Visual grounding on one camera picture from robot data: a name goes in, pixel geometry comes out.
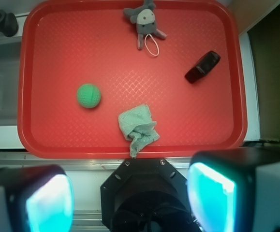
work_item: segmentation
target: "rubber band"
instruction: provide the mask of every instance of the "rubber band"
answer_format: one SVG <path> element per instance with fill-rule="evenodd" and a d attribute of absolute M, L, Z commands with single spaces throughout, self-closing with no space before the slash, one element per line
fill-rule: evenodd
<path fill-rule="evenodd" d="M 152 52 L 149 50 L 149 48 L 148 48 L 148 46 L 147 46 L 147 44 L 146 44 L 146 39 L 147 39 L 148 36 L 150 36 L 151 39 L 154 41 L 154 43 L 155 43 L 155 45 L 156 45 L 156 47 L 157 47 L 157 54 L 154 54 L 154 53 L 152 53 Z M 145 44 L 146 49 L 148 50 L 148 52 L 149 52 L 151 55 L 153 55 L 153 56 L 155 56 L 155 57 L 157 57 L 157 56 L 159 55 L 159 47 L 158 47 L 158 44 L 157 44 L 156 40 L 154 40 L 154 38 L 153 38 L 153 36 L 152 36 L 151 34 L 147 34 L 147 35 L 145 36 L 144 44 Z"/>

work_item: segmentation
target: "plush toy leg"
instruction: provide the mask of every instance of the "plush toy leg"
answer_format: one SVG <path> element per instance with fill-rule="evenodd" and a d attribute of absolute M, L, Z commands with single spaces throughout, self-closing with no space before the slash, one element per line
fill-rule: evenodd
<path fill-rule="evenodd" d="M 143 49 L 143 35 L 138 34 L 138 49 L 142 50 Z"/>
<path fill-rule="evenodd" d="M 164 32 L 162 32 L 161 30 L 158 30 L 158 29 L 155 30 L 154 35 L 156 35 L 156 36 L 158 36 L 162 39 L 167 38 L 167 35 Z"/>

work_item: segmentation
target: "crumpled towel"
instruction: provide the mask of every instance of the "crumpled towel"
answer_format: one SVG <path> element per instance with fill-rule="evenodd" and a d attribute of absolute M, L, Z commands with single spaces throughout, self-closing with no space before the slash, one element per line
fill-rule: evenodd
<path fill-rule="evenodd" d="M 120 114 L 118 123 L 125 139 L 132 140 L 130 144 L 132 158 L 136 158 L 145 146 L 160 138 L 154 130 L 157 122 L 152 121 L 147 105 L 143 104 Z"/>

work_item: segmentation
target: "green foam ball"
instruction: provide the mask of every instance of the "green foam ball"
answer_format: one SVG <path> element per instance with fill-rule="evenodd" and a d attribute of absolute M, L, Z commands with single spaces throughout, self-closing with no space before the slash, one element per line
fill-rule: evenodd
<path fill-rule="evenodd" d="M 101 99 L 101 92 L 98 87 L 91 84 L 84 84 L 77 90 L 77 101 L 85 108 L 96 107 Z"/>

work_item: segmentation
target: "stuffed animal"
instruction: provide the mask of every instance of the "stuffed animal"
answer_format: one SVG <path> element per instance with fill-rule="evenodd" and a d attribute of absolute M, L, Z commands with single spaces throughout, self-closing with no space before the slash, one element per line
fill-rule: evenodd
<path fill-rule="evenodd" d="M 143 49 L 143 37 L 146 35 L 144 39 L 144 44 L 147 50 L 151 53 L 151 51 L 148 49 L 146 45 L 146 39 L 148 36 L 150 36 L 157 47 L 157 54 L 153 54 L 153 53 L 151 54 L 154 56 L 158 56 L 159 48 L 152 34 L 162 39 L 165 39 L 167 35 L 161 30 L 157 29 L 155 14 L 153 13 L 153 10 L 155 8 L 156 5 L 153 3 L 153 0 L 144 0 L 143 6 L 140 6 L 135 9 L 125 8 L 123 10 L 123 13 L 128 19 L 130 19 L 130 22 L 132 24 L 136 24 L 136 30 L 138 33 L 138 42 L 137 42 L 138 49 L 139 50 Z"/>

